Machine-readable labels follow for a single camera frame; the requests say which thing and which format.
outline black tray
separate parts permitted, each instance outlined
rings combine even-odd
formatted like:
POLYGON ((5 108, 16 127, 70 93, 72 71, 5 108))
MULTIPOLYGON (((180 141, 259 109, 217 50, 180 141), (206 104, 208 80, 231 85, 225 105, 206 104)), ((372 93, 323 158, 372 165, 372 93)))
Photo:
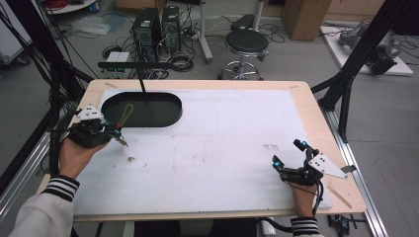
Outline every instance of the black tray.
POLYGON ((105 101, 102 113, 110 122, 119 122, 127 104, 133 112, 124 127, 164 127, 182 116, 179 97, 165 92, 122 92, 105 101))

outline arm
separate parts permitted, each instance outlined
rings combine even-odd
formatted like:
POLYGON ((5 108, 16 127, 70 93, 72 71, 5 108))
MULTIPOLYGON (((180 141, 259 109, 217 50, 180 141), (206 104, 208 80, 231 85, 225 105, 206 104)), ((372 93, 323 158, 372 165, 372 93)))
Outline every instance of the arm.
POLYGON ((10 236, 70 236, 72 201, 79 187, 75 179, 103 147, 86 149, 65 138, 59 152, 59 175, 50 179, 40 195, 22 205, 10 236))
POLYGON ((312 213, 312 206, 317 186, 300 186, 290 184, 293 190, 294 209, 297 218, 291 219, 293 236, 321 237, 318 232, 317 219, 312 213))

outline round black stool seat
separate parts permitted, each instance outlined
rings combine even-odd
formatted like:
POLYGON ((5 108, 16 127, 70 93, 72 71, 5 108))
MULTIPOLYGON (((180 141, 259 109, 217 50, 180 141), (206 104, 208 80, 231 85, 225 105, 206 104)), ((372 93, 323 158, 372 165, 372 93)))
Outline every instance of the round black stool seat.
POLYGON ((225 41, 232 49, 242 52, 262 52, 268 47, 268 40, 262 34, 250 30, 233 31, 225 41))

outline computer tower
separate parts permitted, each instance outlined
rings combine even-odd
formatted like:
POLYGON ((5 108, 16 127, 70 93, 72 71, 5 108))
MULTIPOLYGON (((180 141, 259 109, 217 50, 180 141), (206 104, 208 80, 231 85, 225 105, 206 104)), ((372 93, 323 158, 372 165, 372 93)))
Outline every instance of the computer tower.
POLYGON ((132 25, 133 39, 139 42, 140 61, 158 62, 159 44, 162 41, 161 25, 157 8, 141 8, 132 25))
POLYGON ((171 53, 181 50, 181 34, 179 23, 179 7, 166 6, 161 18, 163 37, 166 49, 171 53))

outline person's left hand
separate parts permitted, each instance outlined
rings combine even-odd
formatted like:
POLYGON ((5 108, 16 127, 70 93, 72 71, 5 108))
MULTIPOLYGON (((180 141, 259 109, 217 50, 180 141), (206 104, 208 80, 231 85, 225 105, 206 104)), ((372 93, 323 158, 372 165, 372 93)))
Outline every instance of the person's left hand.
POLYGON ((62 141, 59 151, 59 175, 75 180, 89 164, 92 156, 107 144, 88 149, 77 145, 70 138, 66 137, 62 141))

